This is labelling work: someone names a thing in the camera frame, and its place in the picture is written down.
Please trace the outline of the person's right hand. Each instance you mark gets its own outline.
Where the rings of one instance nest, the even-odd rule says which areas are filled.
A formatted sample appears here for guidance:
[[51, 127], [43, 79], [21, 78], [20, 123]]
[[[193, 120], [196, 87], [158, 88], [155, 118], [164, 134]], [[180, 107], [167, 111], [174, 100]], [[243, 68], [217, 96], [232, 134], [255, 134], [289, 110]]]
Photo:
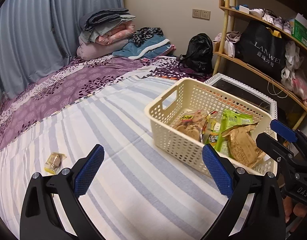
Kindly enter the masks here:
[[307, 214], [307, 206], [301, 203], [297, 203], [296, 205], [292, 204], [292, 198], [286, 197], [283, 200], [284, 210], [285, 210], [285, 222], [288, 223], [290, 220], [290, 216], [292, 214], [297, 217], [304, 218]]

